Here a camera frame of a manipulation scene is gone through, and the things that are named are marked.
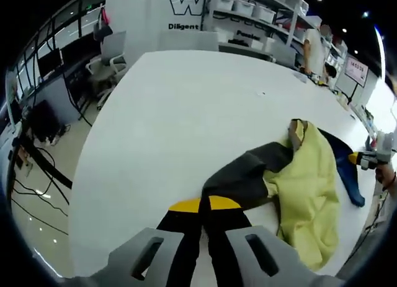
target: white storage box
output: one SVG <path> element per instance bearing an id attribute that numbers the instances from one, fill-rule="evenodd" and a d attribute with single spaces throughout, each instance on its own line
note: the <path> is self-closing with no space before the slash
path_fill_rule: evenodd
<path id="1" fill-rule="evenodd" d="M 263 20 L 264 22 L 268 22 L 270 24 L 273 24 L 273 19 L 275 16 L 275 12 L 264 7 L 264 6 L 256 6 L 254 9 L 254 17 L 257 19 Z"/>
<path id="2" fill-rule="evenodd" d="M 238 0 L 234 4 L 234 11 L 246 15 L 246 16 L 252 16 L 252 12 L 254 11 L 255 4 L 251 2 L 246 2 L 242 0 Z"/>
<path id="3" fill-rule="evenodd" d="M 263 43 L 257 40 L 252 40 L 251 42 L 251 48 L 255 48 L 256 50 L 262 50 L 263 49 Z"/>
<path id="4" fill-rule="evenodd" d="M 215 32 L 218 34 L 218 42 L 228 43 L 234 36 L 234 32 L 219 27 L 215 27 Z"/>
<path id="5" fill-rule="evenodd" d="M 234 0 L 216 0 L 216 8 L 218 10 L 231 11 L 233 8 Z"/>

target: black cable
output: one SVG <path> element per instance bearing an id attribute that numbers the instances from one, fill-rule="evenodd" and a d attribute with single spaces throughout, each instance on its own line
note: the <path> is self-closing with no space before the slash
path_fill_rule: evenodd
<path id="1" fill-rule="evenodd" d="M 26 62 L 26 52 L 24 52 L 24 61 L 25 61 L 25 69 L 26 69 L 26 75 L 27 75 L 27 82 L 29 83 L 29 88 L 31 89 L 32 86 L 32 82 L 30 81 L 30 76 L 29 76 L 29 72 L 27 70 L 27 62 Z"/>
<path id="2" fill-rule="evenodd" d="M 50 179 L 51 183 L 58 189 L 58 191 L 61 193 L 63 199 L 65 199 L 66 203 L 69 205 L 69 204 L 70 204 L 70 203 L 69 203 L 69 200 L 67 199 L 67 197 L 65 196 L 65 194 L 62 192 L 60 186 L 58 186 L 58 185 L 56 184 L 56 182 L 54 181 L 53 177 L 50 177 L 50 175 L 48 174 L 47 171 L 45 171 L 45 170 L 43 170 L 43 169 L 42 169 L 42 171 L 43 171 L 44 174 Z"/>
<path id="3" fill-rule="evenodd" d="M 71 105 L 78 111 L 78 113 L 80 114 L 80 117 L 83 118 L 83 120 L 90 126 L 92 127 L 92 124 L 86 119 L 86 117 L 83 115 L 83 113 L 80 111 L 80 108 L 78 108 L 77 104 L 74 103 L 74 101 L 72 100 L 72 96 L 71 93 L 69 91 L 69 87 L 68 87 L 68 83 L 66 81 L 66 76 L 65 76 L 65 65 L 63 65 L 62 69 L 62 76 L 63 79 L 65 80 L 65 87 L 66 87 L 66 91 L 68 92 L 68 97 L 69 97 L 69 101 L 71 103 Z"/>
<path id="4" fill-rule="evenodd" d="M 355 248 L 355 250 L 353 251 L 353 253 L 350 254 L 349 258 L 347 258 L 347 260 L 346 260 L 346 262 L 344 263 L 344 265 L 348 263 L 348 261 L 354 256 L 354 254 L 357 253 L 357 251 L 359 250 L 359 248 L 360 248 L 360 247 L 362 246 L 362 244 L 365 242 L 366 238 L 368 237 L 368 235 L 369 235 L 370 232 L 371 232 L 372 226 L 373 226 L 373 225 L 375 224 L 375 222 L 377 221 L 377 219 L 378 219 L 378 217 L 379 217 L 379 214 L 380 214 L 380 212 L 382 211 L 383 206 L 384 206 L 385 203 L 386 203 L 386 199 L 387 199 L 387 196 L 388 196 L 388 195 L 389 195 L 389 192 L 386 193 L 386 197 L 385 197 L 385 199 L 383 200 L 383 203 L 382 203 L 380 209 L 378 210 L 378 212 L 377 212 L 377 214 L 376 214 L 376 216 L 375 216 L 375 219 L 373 220 L 371 226 L 369 226 L 369 229 L 368 229 L 367 233 L 365 234 L 365 236 L 364 236 L 363 239 L 361 240 L 361 243 Z"/>
<path id="5" fill-rule="evenodd" d="M 36 39 L 35 39 L 35 51 L 34 51 L 34 53 L 33 53 L 33 84 L 34 84 L 34 97 L 33 97 L 33 105 L 32 105 L 32 108 L 35 108 L 35 105 L 36 105 L 36 95 L 37 95 L 37 93 L 36 93 L 36 88 L 37 88 L 37 85 L 36 85 L 36 69 L 35 69 L 35 60 L 36 60 L 36 58 L 37 58 L 37 61 L 38 61 L 38 50 L 37 50 L 37 43 L 38 43 L 38 34 L 37 34 L 37 36 L 36 36 Z"/>
<path id="6" fill-rule="evenodd" d="M 50 34 L 50 26 L 51 26 L 51 25 L 52 25 L 52 18 L 51 18 L 51 20 L 50 20 L 49 23 L 48 23 L 47 35 L 46 35 L 46 37 L 45 37 L 45 43 L 47 44 L 47 47 L 48 47 L 48 49 L 49 49 L 50 51 L 54 51 L 54 49 L 51 48 L 50 44 L 48 43 L 48 36 L 49 36 L 49 34 Z"/>
<path id="7" fill-rule="evenodd" d="M 54 167 L 55 167 L 55 159 L 54 159 L 54 157 L 50 154 L 50 152 L 48 152 L 46 149 L 43 149 L 43 148 L 37 148 L 37 149 L 39 149 L 39 150 L 41 150 L 41 151 L 44 151 L 47 155 L 49 155 L 49 157 L 50 157 L 51 160 L 52 160 L 52 165 L 54 165 Z"/>
<path id="8" fill-rule="evenodd" d="M 67 236 L 69 235 L 67 232 L 64 232 L 64 231 L 61 230 L 61 229 L 58 229 L 58 228 L 56 228 L 56 227 L 54 227 L 54 226 L 52 226 L 52 225 L 49 225 L 47 222 L 44 222 L 44 221 L 41 220 L 40 218 L 38 218 L 38 217 L 32 215 L 32 214 L 29 213 L 22 205 L 20 205 L 18 202 L 16 202 L 14 199 L 11 198 L 11 200 L 12 200 L 17 206 L 19 206 L 19 208 L 21 208 L 22 211 L 24 211 L 25 213 L 27 213 L 29 216 L 31 216 L 31 217 L 35 218 L 36 220 L 38 220 L 38 221 L 40 221 L 40 222 L 46 224 L 47 226 L 50 226 L 51 228 L 53 228 L 53 229 L 55 229 L 55 230 L 57 230 L 57 231 L 59 231 L 59 232 L 62 232 L 63 234 L 66 234 Z"/>
<path id="9" fill-rule="evenodd" d="M 58 207 L 56 207 L 56 206 L 53 206 L 52 203 L 50 203 L 50 202 L 47 201 L 46 199 L 41 198 L 41 196 L 44 196 L 45 193 L 37 193 L 35 190 L 26 187 L 23 183 L 21 183 L 21 182 L 18 181 L 17 179 L 15 179 L 15 181 L 16 181 L 22 188 L 24 188 L 24 189 L 26 189 L 26 190 L 28 190 L 28 191 L 32 191 L 32 192 L 33 192 L 33 193 L 20 192 L 20 191 L 18 191 L 18 190 L 16 190 L 16 189 L 14 188 L 14 191 L 15 191 L 17 194 L 20 194 L 20 195 L 36 195 L 36 196 L 39 197 L 39 199 L 43 200 L 44 202 L 47 202 L 50 206 L 52 206 L 52 208 L 54 208 L 54 209 L 56 209 L 56 210 L 60 210 L 61 213 L 63 213 L 66 217 L 68 217 L 68 215 L 67 215 L 61 208 L 58 208 Z"/>

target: desk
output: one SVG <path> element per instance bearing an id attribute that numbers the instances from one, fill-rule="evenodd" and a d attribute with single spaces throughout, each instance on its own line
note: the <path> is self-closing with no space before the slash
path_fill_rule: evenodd
<path id="1" fill-rule="evenodd" d="M 18 149 L 12 146 L 14 138 L 20 136 L 22 132 L 22 122 L 18 122 L 15 128 L 9 123 L 0 135 L 0 185 L 6 198 L 8 197 L 7 185 L 10 173 L 14 172 L 14 165 L 9 159 L 10 152 L 17 152 Z"/>
<path id="2" fill-rule="evenodd" d="M 86 70 L 86 64 L 95 55 L 96 54 L 82 56 L 82 59 L 78 63 L 67 68 L 60 68 L 65 69 L 65 73 L 62 73 L 62 70 L 60 69 L 56 70 L 48 79 L 43 81 L 37 87 L 35 92 L 31 93 L 27 97 L 27 100 L 23 102 L 32 106 L 34 93 L 36 93 L 35 104 L 39 104 L 41 101 L 46 100 L 62 125 L 67 125 L 77 121 L 80 118 L 80 113 L 69 100 L 66 84 L 71 91 L 71 95 L 75 103 L 78 105 L 80 111 L 84 113 L 84 110 L 86 109 L 84 106 L 87 102 L 80 104 L 79 101 L 82 99 L 84 90 L 90 88 L 90 84 L 88 83 L 89 72 Z"/>
<path id="3" fill-rule="evenodd" d="M 227 53 L 143 55 L 109 97 L 80 155 L 69 209 L 75 275 L 104 267 L 109 252 L 143 228 L 156 227 L 172 204 L 200 196 L 221 167 L 285 136 L 292 118 L 311 121 L 352 149 L 363 146 L 368 133 L 362 124 L 330 91 L 293 73 Z M 359 185 L 363 208 L 351 204 L 337 176 L 340 244 L 318 273 L 335 275 L 362 232 L 375 173 L 359 170 Z M 263 207 L 247 215 L 253 225 L 271 230 L 279 223 Z M 198 264 L 196 272 L 208 265 Z M 214 277 L 200 273 L 197 286 L 206 286 L 203 280 L 214 286 Z"/>

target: clothing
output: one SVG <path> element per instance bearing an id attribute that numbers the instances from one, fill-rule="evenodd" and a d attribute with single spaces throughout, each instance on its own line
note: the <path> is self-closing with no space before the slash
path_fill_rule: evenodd
<path id="1" fill-rule="evenodd" d="M 243 209 L 233 200 L 205 195 L 201 199 L 196 198 L 172 205 L 157 227 L 162 231 L 184 234 L 172 261 L 166 286 L 190 286 L 196 260 L 199 257 L 202 227 L 208 237 L 208 253 L 212 259 L 217 286 L 243 287 L 238 261 L 226 232 L 251 227 L 251 223 Z M 136 274 L 146 270 L 150 262 L 150 258 L 145 259 L 136 269 Z"/>
<path id="2" fill-rule="evenodd" d="M 360 194 L 357 166 L 349 160 L 349 154 L 352 154 L 353 150 L 339 138 L 321 129 L 319 131 L 328 140 L 332 148 L 336 160 L 337 172 L 342 179 L 350 201 L 355 206 L 362 208 L 365 205 L 365 198 Z"/>
<path id="3" fill-rule="evenodd" d="M 250 150 L 210 177 L 203 193 L 228 197 L 243 209 L 278 196 L 279 237 L 301 261 L 318 270 L 338 245 L 339 200 L 336 161 L 319 130 L 292 120 L 288 139 Z"/>
<path id="4" fill-rule="evenodd" d="M 319 75 L 323 75 L 326 49 L 322 43 L 321 34 L 316 29 L 308 29 L 305 33 L 305 40 L 310 42 L 310 56 L 308 59 L 309 69 Z"/>

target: sign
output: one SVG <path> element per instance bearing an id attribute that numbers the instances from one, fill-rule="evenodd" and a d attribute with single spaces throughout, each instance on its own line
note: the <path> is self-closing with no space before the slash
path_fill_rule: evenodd
<path id="1" fill-rule="evenodd" d="M 352 78 L 360 86 L 364 87 L 368 76 L 368 66 L 354 58 L 348 57 L 345 74 Z"/>
<path id="2" fill-rule="evenodd" d="M 204 0 L 169 0 L 174 15 L 201 16 Z"/>

